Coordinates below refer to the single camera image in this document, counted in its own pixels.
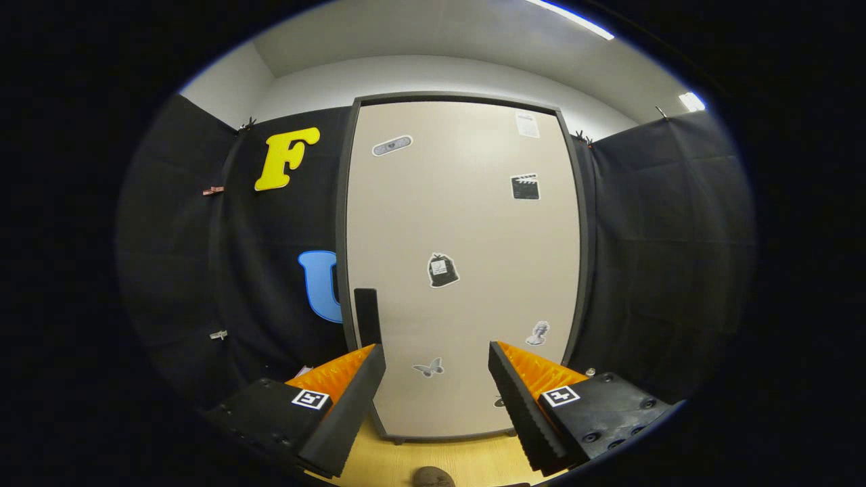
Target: clip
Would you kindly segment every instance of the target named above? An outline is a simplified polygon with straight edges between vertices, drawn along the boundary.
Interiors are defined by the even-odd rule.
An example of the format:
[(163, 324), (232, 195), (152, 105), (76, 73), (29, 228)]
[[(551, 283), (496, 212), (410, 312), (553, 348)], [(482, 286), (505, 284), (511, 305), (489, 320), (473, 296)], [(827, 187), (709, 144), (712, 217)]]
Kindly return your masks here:
[(664, 121), (670, 121), (670, 119), (668, 118), (668, 115), (664, 114), (664, 112), (662, 111), (661, 108), (658, 107), (658, 105), (656, 105), (656, 110), (658, 110), (659, 114), (662, 114), (662, 117), (664, 117)]

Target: sticker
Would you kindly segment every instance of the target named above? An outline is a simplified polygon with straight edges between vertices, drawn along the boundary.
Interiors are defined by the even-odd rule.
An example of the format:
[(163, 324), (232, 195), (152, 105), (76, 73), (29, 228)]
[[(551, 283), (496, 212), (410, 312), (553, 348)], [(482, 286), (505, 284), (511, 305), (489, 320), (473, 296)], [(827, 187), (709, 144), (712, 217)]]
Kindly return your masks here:
[(550, 325), (547, 324), (547, 321), (539, 321), (535, 323), (535, 328), (533, 328), (533, 334), (527, 338), (527, 345), (532, 345), (533, 347), (537, 347), (538, 345), (544, 345), (546, 338), (544, 335), (550, 331)]
[(580, 399), (580, 396), (578, 396), (569, 386), (562, 386), (553, 389), (552, 391), (547, 391), (541, 395), (544, 396), (544, 399), (547, 399), (547, 402), (552, 407), (562, 406)]
[(454, 261), (445, 254), (433, 252), (427, 262), (427, 273), (430, 275), (431, 288), (441, 288), (453, 282), (460, 281)]
[(539, 122), (535, 119), (535, 115), (517, 112), (514, 114), (514, 117), (517, 119), (517, 133), (524, 137), (534, 137), (535, 139), (540, 137)]
[(511, 194), (514, 199), (540, 199), (539, 175), (532, 173), (512, 176)]
[(428, 379), (433, 377), (434, 373), (445, 373), (445, 369), (442, 367), (442, 357), (433, 359), (429, 366), (412, 366), (412, 368)]
[(387, 153), (393, 153), (394, 151), (399, 151), (405, 147), (408, 147), (412, 143), (412, 138), (410, 135), (403, 135), (401, 137), (397, 137), (394, 140), (388, 140), (387, 142), (382, 142), (377, 146), (373, 147), (373, 155), (376, 157), (384, 156)]
[(309, 407), (310, 409), (321, 409), (329, 397), (331, 396), (325, 393), (317, 393), (315, 391), (302, 389), (301, 393), (292, 399), (292, 404)]

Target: bag sticker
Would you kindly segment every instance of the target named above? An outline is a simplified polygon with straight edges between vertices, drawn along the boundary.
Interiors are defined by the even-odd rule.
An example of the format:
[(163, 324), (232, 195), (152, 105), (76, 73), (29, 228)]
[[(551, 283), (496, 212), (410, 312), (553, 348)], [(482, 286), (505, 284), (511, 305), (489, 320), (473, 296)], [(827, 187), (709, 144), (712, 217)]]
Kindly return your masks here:
[(547, 324), (547, 321), (539, 321), (538, 323), (535, 323), (533, 334), (527, 338), (527, 345), (532, 345), (533, 347), (544, 345), (546, 340), (544, 335), (547, 334), (548, 331), (550, 331), (550, 325)]
[(540, 137), (539, 122), (535, 119), (535, 115), (517, 112), (514, 114), (514, 117), (517, 120), (517, 133), (524, 137), (533, 137), (535, 139)]
[(453, 282), (460, 281), (454, 261), (445, 254), (433, 252), (427, 262), (427, 273), (430, 275), (431, 288), (441, 288)]
[(532, 173), (512, 176), (511, 194), (514, 199), (540, 199), (539, 175)]
[(433, 377), (434, 373), (445, 373), (445, 369), (442, 367), (442, 357), (436, 357), (428, 366), (412, 366), (412, 368), (427, 379)]

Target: paper sign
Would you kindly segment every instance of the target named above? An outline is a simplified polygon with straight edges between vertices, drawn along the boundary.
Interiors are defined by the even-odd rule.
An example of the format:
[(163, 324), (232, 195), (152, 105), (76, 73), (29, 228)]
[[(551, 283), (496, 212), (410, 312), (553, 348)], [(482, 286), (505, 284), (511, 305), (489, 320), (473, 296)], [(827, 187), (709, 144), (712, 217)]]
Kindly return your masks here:
[(534, 137), (535, 139), (540, 137), (539, 123), (535, 119), (535, 115), (518, 112), (515, 114), (515, 117), (517, 118), (517, 133), (525, 137)]

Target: black curtain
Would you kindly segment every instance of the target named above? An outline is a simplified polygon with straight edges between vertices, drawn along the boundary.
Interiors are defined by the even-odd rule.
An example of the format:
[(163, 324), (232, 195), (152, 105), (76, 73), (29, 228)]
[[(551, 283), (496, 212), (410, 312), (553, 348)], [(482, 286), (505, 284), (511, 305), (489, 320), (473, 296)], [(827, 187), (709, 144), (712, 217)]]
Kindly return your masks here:
[(117, 269), (126, 311), (154, 366), (178, 394), (206, 407), (228, 395), (228, 344), (207, 263), (220, 169), (236, 131), (181, 95), (141, 140), (117, 213)]
[[(302, 366), (348, 352), (342, 324), (310, 308), (298, 263), (305, 251), (336, 249), (337, 169), (348, 114), (349, 107), (328, 108), (255, 124), (226, 168), (211, 268), (233, 371), (243, 384), (261, 377), (288, 380)], [(288, 185), (255, 191), (267, 139), (310, 127), (319, 129), (320, 140), (306, 144), (296, 169), (286, 164)]]
[(753, 275), (753, 197), (736, 148), (703, 111), (575, 144), (594, 176), (596, 258), (569, 365), (686, 399), (736, 332)]
[[(209, 408), (253, 380), (287, 380), (345, 354), (340, 323), (307, 302), (307, 250), (335, 251), (337, 169), (349, 107), (240, 134), (181, 95), (141, 140), (118, 210), (125, 307), (157, 370)], [(256, 192), (278, 133), (317, 127), (289, 184)], [(203, 190), (224, 192), (204, 196)], [(224, 340), (210, 334), (227, 330)]]

